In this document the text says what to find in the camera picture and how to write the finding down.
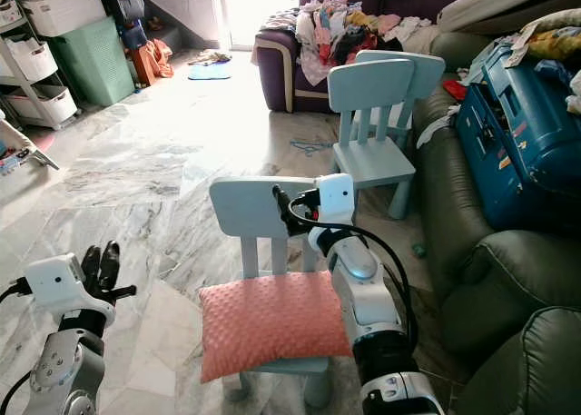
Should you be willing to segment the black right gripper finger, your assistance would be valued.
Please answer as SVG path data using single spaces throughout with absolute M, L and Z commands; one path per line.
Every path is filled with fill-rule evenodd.
M 279 185 L 272 186 L 272 195 L 277 203 L 280 220 L 285 224 L 287 232 L 298 231 L 298 217 L 291 209 L 291 198 Z

